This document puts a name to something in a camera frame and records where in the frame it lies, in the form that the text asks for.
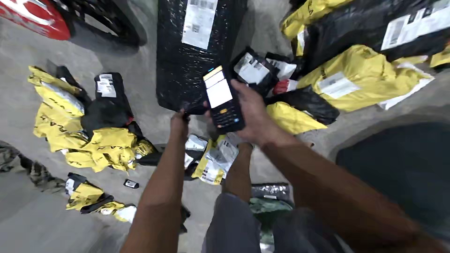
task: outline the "person's left hand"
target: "person's left hand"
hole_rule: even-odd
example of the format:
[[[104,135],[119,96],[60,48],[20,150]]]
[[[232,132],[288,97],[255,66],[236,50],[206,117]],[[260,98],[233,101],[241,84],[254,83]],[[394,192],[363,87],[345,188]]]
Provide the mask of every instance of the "person's left hand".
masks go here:
[[[189,117],[186,118],[184,109],[176,112],[170,121],[170,136],[182,138],[186,141],[188,137]]]

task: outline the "hand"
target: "hand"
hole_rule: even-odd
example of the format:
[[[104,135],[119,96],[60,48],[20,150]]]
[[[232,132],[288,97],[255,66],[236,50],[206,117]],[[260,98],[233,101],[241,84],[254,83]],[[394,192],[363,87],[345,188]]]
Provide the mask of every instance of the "hand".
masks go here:
[[[188,137],[189,118],[185,117],[184,109],[176,112],[170,120],[170,137],[182,138],[185,142]]]
[[[239,137],[244,141],[263,146],[274,139],[276,132],[281,129],[272,121],[266,112],[266,105],[262,97],[252,88],[237,80],[231,80],[231,85],[238,92],[241,111],[245,121],[245,127],[237,131]]]

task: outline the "black package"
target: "black package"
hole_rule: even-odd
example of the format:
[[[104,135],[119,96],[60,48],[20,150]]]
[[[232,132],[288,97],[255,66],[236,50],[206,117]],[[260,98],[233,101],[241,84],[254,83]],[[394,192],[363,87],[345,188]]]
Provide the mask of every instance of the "black package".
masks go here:
[[[230,72],[234,79],[248,84],[261,96],[266,97],[270,89],[278,82],[279,69],[255,53],[253,49],[246,47],[231,62]]]
[[[279,199],[290,202],[288,183],[252,184],[252,198]]]
[[[122,76],[116,72],[109,72],[96,76],[94,80],[95,100],[85,108],[85,115],[81,117],[81,126],[86,130],[89,139],[92,138],[93,130],[105,127],[126,127],[133,121],[133,113],[125,95]]]
[[[291,60],[289,57],[287,56],[283,56],[283,55],[279,55],[279,54],[273,54],[273,53],[267,53],[265,55],[265,59],[272,64],[275,68],[277,68],[279,70],[277,77],[278,79],[284,80],[284,79],[291,79],[291,80],[298,80],[301,77],[301,73],[302,73],[302,69],[303,69],[303,58],[302,57],[297,57],[294,60]],[[285,66],[285,64],[294,64],[295,69],[293,71],[290,71],[288,74],[287,78],[283,78],[284,73],[288,73],[286,69],[284,69],[283,67]]]
[[[311,85],[265,98],[266,105],[285,102],[299,111],[307,111],[318,122],[329,125],[336,121],[339,110],[330,105]]]
[[[214,23],[207,50],[182,43],[187,5],[203,8],[199,0],[159,0],[157,24],[157,86],[158,104],[190,114],[203,114],[206,93],[203,75],[218,65],[227,66],[242,18],[247,10],[247,0],[221,0],[217,4]],[[203,29],[200,24],[190,28]]]
[[[366,45],[386,55],[388,61],[441,52],[450,38],[449,28],[424,34],[411,42],[398,45],[407,34],[424,31],[419,26],[409,29],[406,24],[426,23],[421,18],[432,12],[432,15],[436,15],[434,10],[444,8],[446,4],[434,2],[435,0],[353,0],[335,9],[307,26],[304,50],[306,72],[316,69],[356,44]],[[388,24],[401,17],[401,20],[390,24],[383,46]],[[426,24],[428,28],[438,27],[434,23]]]

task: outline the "gray shorts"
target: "gray shorts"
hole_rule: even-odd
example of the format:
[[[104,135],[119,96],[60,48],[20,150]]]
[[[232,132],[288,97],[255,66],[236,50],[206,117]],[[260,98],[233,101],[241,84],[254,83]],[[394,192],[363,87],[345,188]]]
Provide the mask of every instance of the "gray shorts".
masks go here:
[[[334,233],[307,208],[278,218],[273,227],[276,253],[343,253]],[[260,253],[260,223],[248,203],[222,193],[203,242],[202,253]]]

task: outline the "gray floor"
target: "gray floor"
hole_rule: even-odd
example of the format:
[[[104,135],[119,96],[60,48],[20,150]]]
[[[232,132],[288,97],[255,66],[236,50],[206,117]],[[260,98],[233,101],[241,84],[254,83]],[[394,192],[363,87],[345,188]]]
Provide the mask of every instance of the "gray floor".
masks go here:
[[[120,4],[122,7],[127,6],[126,2]],[[92,97],[95,89],[94,76],[106,71],[120,72],[135,119],[144,135],[155,144],[166,143],[173,112],[159,107],[155,97],[157,2],[131,0],[128,6],[137,17],[135,21],[140,23],[136,24],[141,35],[147,38],[147,44],[141,47],[139,53],[128,58],[96,54],[66,41],[50,40],[0,19],[0,117],[3,119],[0,121],[0,140],[9,142],[29,158],[40,161],[54,176],[65,179],[68,172],[82,174],[105,192],[114,195],[117,201],[137,204],[143,187],[134,190],[122,184],[129,178],[144,186],[154,168],[138,166],[127,176],[126,173],[113,169],[94,173],[88,168],[78,169],[67,165],[62,154],[51,153],[46,141],[32,133],[41,100],[32,85],[26,81],[29,75],[28,65],[48,70],[53,64],[65,65]],[[258,52],[289,55],[289,42],[281,36],[278,29],[289,9],[287,0],[249,0],[249,10],[244,17],[235,54],[245,45],[250,45]],[[427,87],[388,111],[372,106],[343,113],[328,129],[310,131],[299,138],[315,142],[317,152],[333,159],[339,148],[389,126],[417,121],[450,121],[448,82],[449,75],[441,73]],[[201,116],[194,117],[190,131],[206,136],[205,119]],[[252,155],[251,177],[255,183],[285,181],[258,149]],[[10,185],[0,185],[0,193],[10,189]],[[2,238],[0,244],[7,245],[11,249],[9,252],[30,252],[27,248],[34,252],[62,253],[118,251],[126,236],[128,224],[108,217],[82,216],[73,210],[65,211],[66,197],[38,196],[33,189],[27,187],[25,183],[22,185],[28,193],[24,193],[26,196],[19,204],[14,201],[20,196],[17,193],[11,193],[12,200],[9,202],[5,198],[0,199],[2,206],[11,204],[9,211],[0,211],[0,231],[2,234],[8,231],[8,239]],[[180,237],[180,252],[200,252],[211,220],[214,200],[220,190],[218,186],[199,180],[184,184],[183,203],[192,212],[192,216],[185,223],[189,232]],[[42,221],[49,224],[53,222],[55,225],[30,230],[36,220],[29,217],[38,214]],[[74,227],[68,229],[65,224],[72,224]],[[45,233],[47,237],[37,236],[36,233]],[[39,243],[38,240],[41,239],[59,246],[48,248],[49,244]],[[70,245],[78,245],[79,248],[73,250]]]

